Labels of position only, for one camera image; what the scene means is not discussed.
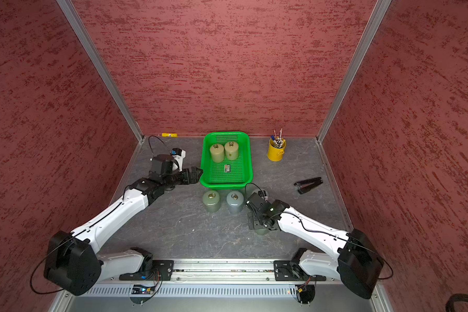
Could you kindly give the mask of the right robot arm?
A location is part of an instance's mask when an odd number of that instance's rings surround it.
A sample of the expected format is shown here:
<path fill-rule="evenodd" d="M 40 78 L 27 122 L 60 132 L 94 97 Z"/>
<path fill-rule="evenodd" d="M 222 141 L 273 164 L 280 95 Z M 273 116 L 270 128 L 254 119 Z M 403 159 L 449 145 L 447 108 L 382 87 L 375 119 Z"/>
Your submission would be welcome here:
<path fill-rule="evenodd" d="M 299 237 L 324 252 L 329 259 L 300 249 L 293 258 L 299 274 L 324 276 L 342 282 L 355 295 L 370 299 L 386 261 L 360 230 L 338 230 L 298 212 L 289 204 L 273 203 L 253 194 L 245 203 L 251 230 L 282 231 Z"/>

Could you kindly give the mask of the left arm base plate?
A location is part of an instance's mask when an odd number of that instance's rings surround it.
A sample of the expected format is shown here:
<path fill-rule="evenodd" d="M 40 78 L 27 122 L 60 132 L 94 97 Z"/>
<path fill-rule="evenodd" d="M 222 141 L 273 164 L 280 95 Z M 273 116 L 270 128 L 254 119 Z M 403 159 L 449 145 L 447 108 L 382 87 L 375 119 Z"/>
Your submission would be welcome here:
<path fill-rule="evenodd" d="M 174 270 L 173 260 L 152 260 L 145 262 L 135 273 L 121 274 L 120 281 L 170 281 Z"/>

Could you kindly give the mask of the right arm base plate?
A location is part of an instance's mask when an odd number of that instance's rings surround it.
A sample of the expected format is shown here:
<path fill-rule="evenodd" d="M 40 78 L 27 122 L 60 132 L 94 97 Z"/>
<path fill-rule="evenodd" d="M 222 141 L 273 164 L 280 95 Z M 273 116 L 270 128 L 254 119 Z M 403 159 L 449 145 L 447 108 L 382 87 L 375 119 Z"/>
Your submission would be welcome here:
<path fill-rule="evenodd" d="M 277 282 L 325 282 L 325 276 L 310 276 L 298 264 L 292 261 L 276 260 L 273 262 L 274 276 Z"/>

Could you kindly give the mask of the beige canister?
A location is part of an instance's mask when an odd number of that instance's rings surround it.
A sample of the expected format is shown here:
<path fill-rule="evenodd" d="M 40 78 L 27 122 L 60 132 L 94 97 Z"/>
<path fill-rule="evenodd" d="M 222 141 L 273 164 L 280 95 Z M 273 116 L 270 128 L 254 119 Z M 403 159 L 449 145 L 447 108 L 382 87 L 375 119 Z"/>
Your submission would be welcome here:
<path fill-rule="evenodd" d="M 221 163 L 225 158 L 224 146 L 222 144 L 213 144 L 210 149 L 211 160 L 214 163 Z"/>
<path fill-rule="evenodd" d="M 235 161 L 239 157 L 239 144 L 229 141 L 224 145 L 225 156 L 230 161 Z"/>

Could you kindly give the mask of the grey canister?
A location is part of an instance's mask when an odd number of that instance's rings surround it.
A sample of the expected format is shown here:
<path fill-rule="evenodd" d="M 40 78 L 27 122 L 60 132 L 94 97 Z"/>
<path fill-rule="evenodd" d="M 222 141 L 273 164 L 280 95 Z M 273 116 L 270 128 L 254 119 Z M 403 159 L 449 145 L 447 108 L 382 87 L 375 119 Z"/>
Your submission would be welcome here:
<path fill-rule="evenodd" d="M 262 198 L 263 200 L 267 201 L 269 199 L 268 197 L 268 194 L 266 192 L 266 190 L 258 190 L 257 191 L 257 194 L 260 198 Z"/>
<path fill-rule="evenodd" d="M 239 191 L 231 191 L 226 196 L 226 202 L 228 204 L 228 211 L 231 214 L 238 214 L 244 208 L 244 195 Z"/>

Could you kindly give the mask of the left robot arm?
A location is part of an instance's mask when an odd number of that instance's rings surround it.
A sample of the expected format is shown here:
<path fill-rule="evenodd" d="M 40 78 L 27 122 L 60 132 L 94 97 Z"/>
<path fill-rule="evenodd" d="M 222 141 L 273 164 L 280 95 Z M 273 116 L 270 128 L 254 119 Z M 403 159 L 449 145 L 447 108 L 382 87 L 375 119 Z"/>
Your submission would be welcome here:
<path fill-rule="evenodd" d="M 184 168 L 184 157 L 182 149 L 153 157 L 149 174 L 125 187 L 117 201 L 74 230 L 54 234 L 45 257 L 44 278 L 76 296 L 87 293 L 98 282 L 121 275 L 158 280 L 152 253 L 142 248 L 115 254 L 100 250 L 123 225 L 165 192 L 178 185 L 199 183 L 203 170 Z"/>

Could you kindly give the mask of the green canister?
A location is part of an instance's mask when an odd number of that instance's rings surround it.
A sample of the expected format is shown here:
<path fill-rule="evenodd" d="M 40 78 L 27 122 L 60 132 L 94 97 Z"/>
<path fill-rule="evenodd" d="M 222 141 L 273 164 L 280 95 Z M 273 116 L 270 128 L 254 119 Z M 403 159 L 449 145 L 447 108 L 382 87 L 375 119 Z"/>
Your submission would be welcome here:
<path fill-rule="evenodd" d="M 208 190 L 202 196 L 205 210 L 209 213 L 216 213 L 221 207 L 221 196 L 215 190 Z"/>
<path fill-rule="evenodd" d="M 258 228 L 258 229 L 255 229 L 254 231 L 257 235 L 261 235 L 261 236 L 264 236 L 271 232 L 271 230 L 268 228 Z"/>

